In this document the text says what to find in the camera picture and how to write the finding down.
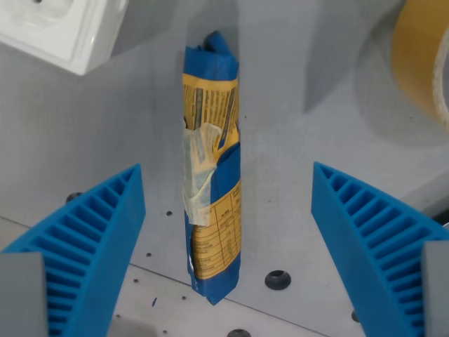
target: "clear tape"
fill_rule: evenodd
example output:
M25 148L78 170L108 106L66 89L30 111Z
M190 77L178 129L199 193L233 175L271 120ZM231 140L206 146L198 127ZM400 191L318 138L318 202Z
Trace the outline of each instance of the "clear tape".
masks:
M213 146L222 129L204 123L196 130L184 129L184 184L182 199L192 225L210 225L210 180L217 168Z

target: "yellow tape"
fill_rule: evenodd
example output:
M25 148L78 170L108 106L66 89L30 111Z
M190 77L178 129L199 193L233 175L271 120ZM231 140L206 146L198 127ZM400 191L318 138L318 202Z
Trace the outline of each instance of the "yellow tape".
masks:
M394 32L392 67L399 88L449 130L443 94L448 28L449 0L408 0Z

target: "white electrical outlet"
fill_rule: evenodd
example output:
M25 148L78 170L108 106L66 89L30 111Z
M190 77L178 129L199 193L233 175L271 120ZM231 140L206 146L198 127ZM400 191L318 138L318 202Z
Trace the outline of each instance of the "white electrical outlet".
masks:
M111 57L128 0L0 0L0 41L84 75Z

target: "snack bar package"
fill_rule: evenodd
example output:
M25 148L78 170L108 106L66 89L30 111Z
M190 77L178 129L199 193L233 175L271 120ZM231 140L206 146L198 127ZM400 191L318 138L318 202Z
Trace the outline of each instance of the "snack bar package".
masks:
M239 280L239 63L223 36L185 51L184 185L187 269L213 305Z

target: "nutrition facts label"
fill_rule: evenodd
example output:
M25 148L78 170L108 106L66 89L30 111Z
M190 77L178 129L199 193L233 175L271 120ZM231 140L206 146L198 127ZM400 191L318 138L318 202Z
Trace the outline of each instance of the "nutrition facts label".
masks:
M241 250L240 181L223 198L206 207L208 227L194 226L195 275L210 279L225 270Z

